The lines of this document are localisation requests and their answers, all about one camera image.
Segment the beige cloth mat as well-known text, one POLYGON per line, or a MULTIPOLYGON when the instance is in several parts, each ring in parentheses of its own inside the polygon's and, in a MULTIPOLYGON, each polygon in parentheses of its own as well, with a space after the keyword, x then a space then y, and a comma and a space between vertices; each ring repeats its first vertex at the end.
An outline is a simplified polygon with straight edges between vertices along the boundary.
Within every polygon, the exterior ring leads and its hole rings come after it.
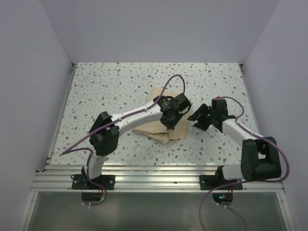
MULTIPOLYGON (((158 96, 160 95, 160 93, 161 93, 161 90, 159 88, 153 88, 148 102, 151 103, 151 102, 155 102, 157 99, 159 100, 160 98, 158 96)), ((164 91, 162 96, 176 97, 179 94, 180 93, 164 91)), ((184 140, 188 136, 187 118, 188 118, 188 113, 185 114, 181 118, 181 120, 175 126, 174 130, 167 129, 160 122, 160 120, 158 120, 158 121, 149 122, 144 125, 138 126, 133 130, 133 132, 144 134, 151 139, 161 142, 162 144, 166 144, 169 140, 173 140, 173 141, 184 140)))

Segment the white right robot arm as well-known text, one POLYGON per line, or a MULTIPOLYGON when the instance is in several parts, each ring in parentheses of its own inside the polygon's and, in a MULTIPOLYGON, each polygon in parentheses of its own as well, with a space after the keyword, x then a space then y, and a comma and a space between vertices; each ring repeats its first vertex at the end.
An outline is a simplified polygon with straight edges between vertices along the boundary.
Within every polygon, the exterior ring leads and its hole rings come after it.
POLYGON ((202 104, 189 121, 194 127, 206 131, 210 126, 232 138, 241 148, 241 161, 238 164, 217 167, 213 176, 201 176, 200 181, 209 188, 227 188, 233 182, 264 181, 277 179, 282 174, 276 140, 263 137, 249 130, 230 115, 224 97, 212 99, 211 105, 202 104))

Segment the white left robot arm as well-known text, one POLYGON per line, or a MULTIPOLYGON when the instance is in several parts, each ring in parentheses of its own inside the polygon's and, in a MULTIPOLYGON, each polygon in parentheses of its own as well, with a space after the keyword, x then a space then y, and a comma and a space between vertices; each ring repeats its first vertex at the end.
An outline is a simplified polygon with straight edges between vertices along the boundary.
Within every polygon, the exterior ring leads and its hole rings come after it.
POLYGON ((174 130, 191 106, 189 99, 181 93, 176 97, 157 96, 152 103, 121 114, 100 113, 90 129, 90 144, 94 148, 94 153, 84 167, 84 185, 89 189, 99 186, 106 157, 117 149, 121 135, 155 121, 167 129, 174 130))

